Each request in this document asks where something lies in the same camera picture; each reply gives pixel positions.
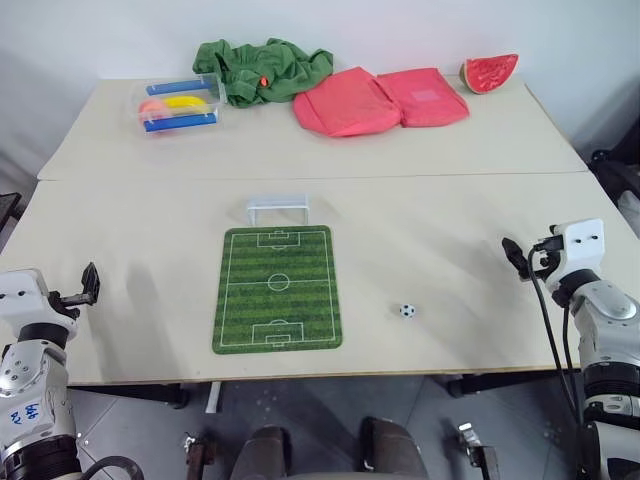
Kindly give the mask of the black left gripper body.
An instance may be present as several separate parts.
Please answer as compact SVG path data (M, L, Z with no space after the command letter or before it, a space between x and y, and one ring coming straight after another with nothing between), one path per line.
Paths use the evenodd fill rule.
M77 320L80 316L79 306L87 303L87 295L76 294L62 297L59 292L50 292L48 294L48 302L57 313Z

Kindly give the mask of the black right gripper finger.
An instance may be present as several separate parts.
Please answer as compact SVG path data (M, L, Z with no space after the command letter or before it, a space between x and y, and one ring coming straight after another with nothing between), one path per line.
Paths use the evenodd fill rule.
M516 269L521 281L529 281L529 268L527 258L521 247L512 239L504 237L501 246L509 263Z

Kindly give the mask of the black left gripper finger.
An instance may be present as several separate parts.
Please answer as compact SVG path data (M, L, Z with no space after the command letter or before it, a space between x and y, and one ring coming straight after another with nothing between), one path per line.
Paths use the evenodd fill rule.
M90 262L83 271L81 283L83 303L94 305L99 297L101 283L97 267L93 262Z

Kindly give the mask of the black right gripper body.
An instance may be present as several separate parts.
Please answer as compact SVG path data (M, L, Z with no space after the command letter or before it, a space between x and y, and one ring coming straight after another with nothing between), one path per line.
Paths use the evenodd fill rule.
M539 268L535 273L552 273L560 265L561 253L564 251L564 240L561 235L544 238L534 244L530 253L538 259Z

